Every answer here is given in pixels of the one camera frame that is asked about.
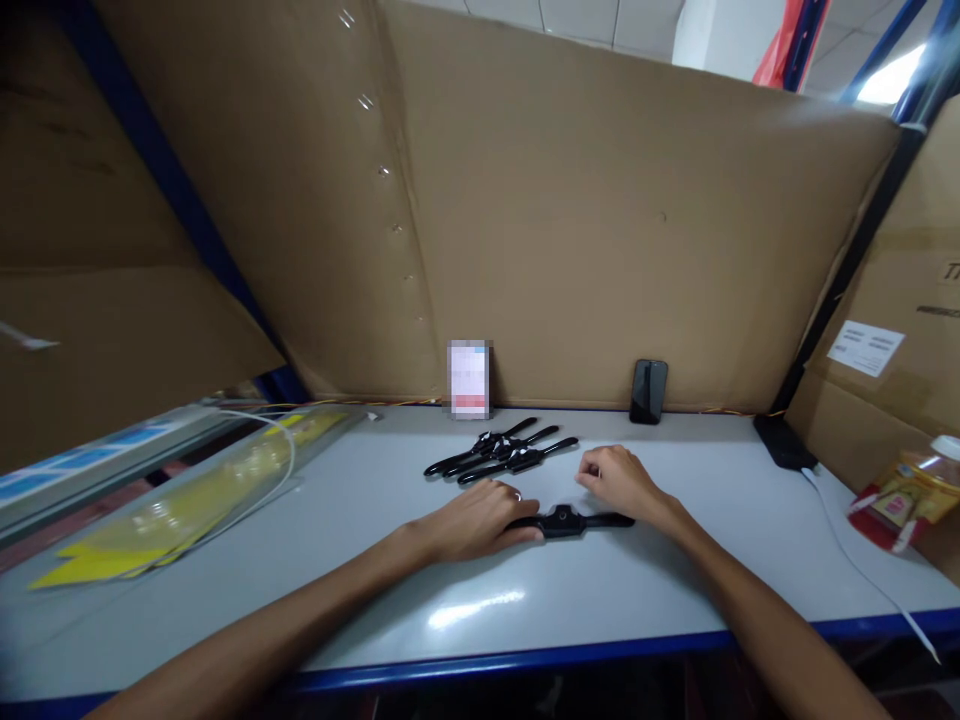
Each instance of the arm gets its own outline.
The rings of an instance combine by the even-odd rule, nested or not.
[[[632,453],[619,445],[584,453],[577,482],[683,549],[706,578],[740,647],[791,718],[889,717],[823,638],[720,547],[679,500],[658,488]]]
[[[211,635],[88,717],[234,717],[408,575],[433,563],[482,557],[541,538],[536,528],[504,532],[539,507],[536,500],[521,500],[509,485],[481,480],[333,572]]]

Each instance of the jar lid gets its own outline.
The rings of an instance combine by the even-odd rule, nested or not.
[[[951,460],[960,460],[960,438],[941,435],[930,443],[930,447]]]

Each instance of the hand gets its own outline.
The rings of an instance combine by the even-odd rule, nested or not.
[[[643,463],[623,445],[587,450],[576,479],[617,512],[661,529],[680,507],[676,498],[654,484]]]
[[[459,562],[542,540],[538,528],[504,532],[514,520],[536,515],[539,509],[539,501],[523,500],[516,488],[487,478],[411,526],[430,561]]]

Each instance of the left hand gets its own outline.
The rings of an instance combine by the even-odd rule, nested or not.
[[[514,520],[536,515],[538,500],[523,500],[516,488],[489,478],[480,480],[436,512],[410,523],[432,562],[460,562],[542,540],[538,528],[504,529]]]

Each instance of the smartphone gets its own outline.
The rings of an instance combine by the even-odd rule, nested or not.
[[[667,364],[660,360],[637,360],[630,394],[630,422],[657,425],[667,392]]]

